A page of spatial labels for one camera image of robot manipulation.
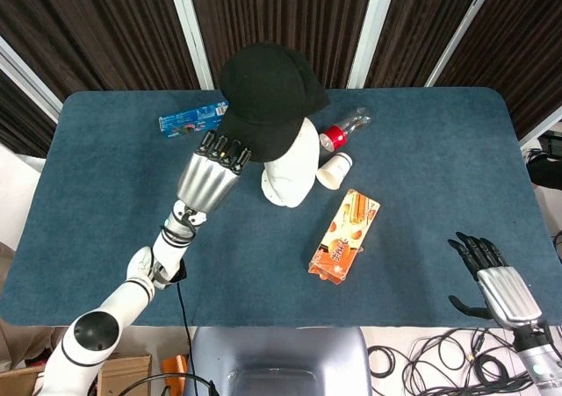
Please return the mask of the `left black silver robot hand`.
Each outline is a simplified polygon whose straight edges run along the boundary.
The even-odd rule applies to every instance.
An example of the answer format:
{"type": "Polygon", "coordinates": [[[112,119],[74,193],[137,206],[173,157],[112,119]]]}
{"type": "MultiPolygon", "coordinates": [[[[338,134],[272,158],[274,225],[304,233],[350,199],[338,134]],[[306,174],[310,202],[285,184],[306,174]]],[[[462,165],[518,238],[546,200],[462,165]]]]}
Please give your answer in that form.
{"type": "Polygon", "coordinates": [[[251,156],[251,148],[239,140],[207,131],[180,176],[177,198],[194,211],[214,211],[236,184],[251,156]]]}

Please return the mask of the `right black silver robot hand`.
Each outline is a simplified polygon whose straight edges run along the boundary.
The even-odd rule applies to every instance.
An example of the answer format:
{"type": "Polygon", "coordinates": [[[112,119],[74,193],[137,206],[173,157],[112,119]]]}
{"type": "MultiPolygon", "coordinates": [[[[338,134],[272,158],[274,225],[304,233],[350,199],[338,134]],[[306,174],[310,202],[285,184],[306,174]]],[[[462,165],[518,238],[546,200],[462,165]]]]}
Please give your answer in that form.
{"type": "Polygon", "coordinates": [[[486,238],[456,233],[449,245],[461,257],[485,300],[484,307],[464,304],[449,296],[450,303],[462,314],[494,320],[506,330],[534,327],[543,320],[543,312],[518,270],[508,264],[498,248],[486,238]]]}

